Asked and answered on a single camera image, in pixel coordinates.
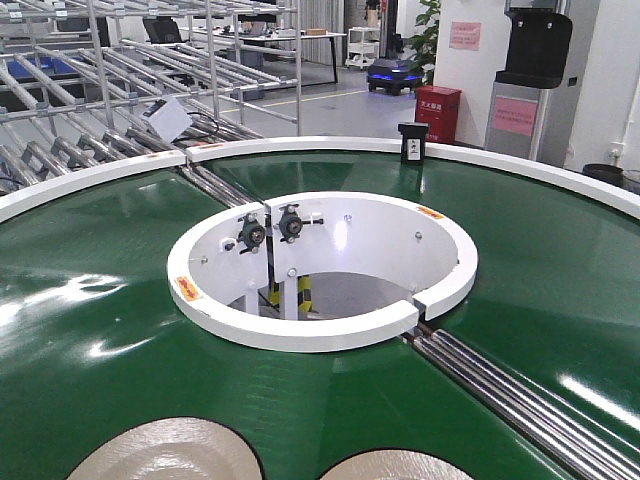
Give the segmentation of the blue mobile robot base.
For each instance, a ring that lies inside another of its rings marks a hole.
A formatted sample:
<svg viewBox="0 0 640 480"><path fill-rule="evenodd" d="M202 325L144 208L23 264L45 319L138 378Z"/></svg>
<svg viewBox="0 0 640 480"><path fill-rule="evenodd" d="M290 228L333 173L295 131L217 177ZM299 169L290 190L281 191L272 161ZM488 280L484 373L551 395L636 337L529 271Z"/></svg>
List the blue mobile robot base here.
<svg viewBox="0 0 640 480"><path fill-rule="evenodd" d="M408 87L410 90L421 85L422 77L412 70L408 59L376 59L367 69L368 90L374 92L384 88L387 93L397 96Z"/></svg>

